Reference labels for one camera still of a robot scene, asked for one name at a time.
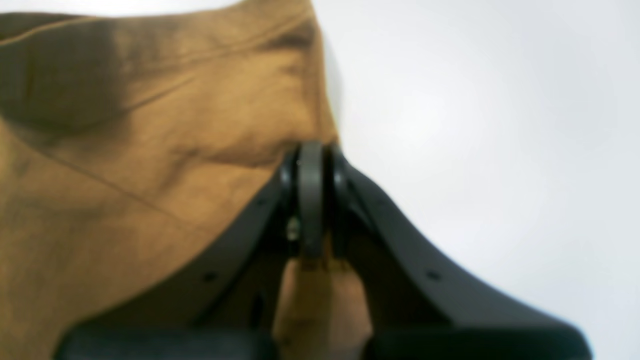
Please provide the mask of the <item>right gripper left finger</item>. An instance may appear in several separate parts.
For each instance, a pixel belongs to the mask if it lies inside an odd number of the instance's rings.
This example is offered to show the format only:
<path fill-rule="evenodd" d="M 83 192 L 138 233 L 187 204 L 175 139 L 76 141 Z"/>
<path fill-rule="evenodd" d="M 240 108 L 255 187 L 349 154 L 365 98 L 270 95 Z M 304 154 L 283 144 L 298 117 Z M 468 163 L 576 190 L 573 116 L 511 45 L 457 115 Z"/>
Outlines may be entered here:
<path fill-rule="evenodd" d="M 267 184 L 192 262 L 69 330 L 56 360 L 278 360 L 282 272 L 323 255 L 324 146 L 286 153 Z"/>

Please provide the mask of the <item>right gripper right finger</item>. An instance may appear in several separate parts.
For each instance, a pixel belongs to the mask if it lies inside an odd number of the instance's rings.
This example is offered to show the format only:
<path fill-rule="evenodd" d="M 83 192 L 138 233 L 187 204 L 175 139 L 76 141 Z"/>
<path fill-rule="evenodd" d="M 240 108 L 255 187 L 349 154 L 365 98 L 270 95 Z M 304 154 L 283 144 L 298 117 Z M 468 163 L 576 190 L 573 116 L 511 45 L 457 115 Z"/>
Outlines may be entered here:
<path fill-rule="evenodd" d="M 456 264 L 390 196 L 325 149 L 333 254 L 359 276 L 372 335 L 364 360 L 590 360 L 575 326 L 488 285 Z"/>

